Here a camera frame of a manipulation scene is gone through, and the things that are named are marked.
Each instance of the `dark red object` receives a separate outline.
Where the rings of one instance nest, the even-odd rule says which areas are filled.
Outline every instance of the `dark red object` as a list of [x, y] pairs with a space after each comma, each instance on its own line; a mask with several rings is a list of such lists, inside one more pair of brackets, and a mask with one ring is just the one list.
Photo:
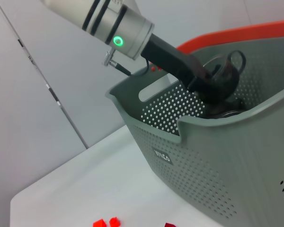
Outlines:
[[109, 221], [110, 227], [119, 227], [121, 226], [120, 221], [117, 217], [110, 219]]
[[170, 224], [170, 223], [166, 223], [166, 224], [165, 224], [165, 227], [176, 227], [176, 226], [173, 225], [173, 224]]
[[106, 227], [105, 221], [103, 219], [94, 222], [93, 227]]

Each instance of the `gray plastic basket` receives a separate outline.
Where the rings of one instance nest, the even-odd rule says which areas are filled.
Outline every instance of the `gray plastic basket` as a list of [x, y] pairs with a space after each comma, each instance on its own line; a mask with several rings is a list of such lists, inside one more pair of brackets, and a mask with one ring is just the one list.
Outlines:
[[186, 201], [226, 227], [284, 227], [284, 38], [194, 55], [205, 63], [233, 50], [247, 57], [235, 97], [250, 110], [240, 115], [200, 118], [206, 105], [179, 82], [140, 101], [139, 92], [166, 75], [158, 70], [124, 80], [107, 96], [154, 173]]

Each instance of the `red toy piece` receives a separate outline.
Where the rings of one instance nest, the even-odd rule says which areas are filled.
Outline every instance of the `red toy piece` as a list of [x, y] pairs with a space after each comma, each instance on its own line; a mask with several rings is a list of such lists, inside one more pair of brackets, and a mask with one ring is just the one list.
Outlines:
[[109, 221], [110, 227], [119, 227], [121, 226], [120, 221], [117, 217], [110, 219]]
[[176, 226], [173, 225], [173, 224], [170, 224], [170, 223], [166, 223], [166, 224], [165, 224], [165, 227], [176, 227]]
[[106, 227], [105, 221], [103, 219], [94, 222], [93, 227]]

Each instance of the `basket logo text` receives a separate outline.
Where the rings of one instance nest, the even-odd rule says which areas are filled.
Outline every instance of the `basket logo text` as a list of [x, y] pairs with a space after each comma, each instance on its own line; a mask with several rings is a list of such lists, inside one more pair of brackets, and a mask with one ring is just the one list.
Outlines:
[[172, 163], [172, 161], [171, 161], [171, 159], [170, 159], [170, 157], [169, 157], [169, 155], [167, 153], [165, 153], [165, 152], [163, 152], [161, 150], [158, 150], [156, 148], [152, 148], [152, 149], [153, 149], [153, 151], [155, 152], [155, 154], [156, 154], [156, 156], [158, 158], [160, 158], [163, 161], [173, 165], [173, 163]]

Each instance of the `white table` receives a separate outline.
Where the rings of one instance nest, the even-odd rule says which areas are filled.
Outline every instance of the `white table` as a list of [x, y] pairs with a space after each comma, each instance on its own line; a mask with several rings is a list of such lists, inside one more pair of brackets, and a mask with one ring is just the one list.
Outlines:
[[124, 126], [11, 201], [11, 227], [221, 227], [169, 189]]

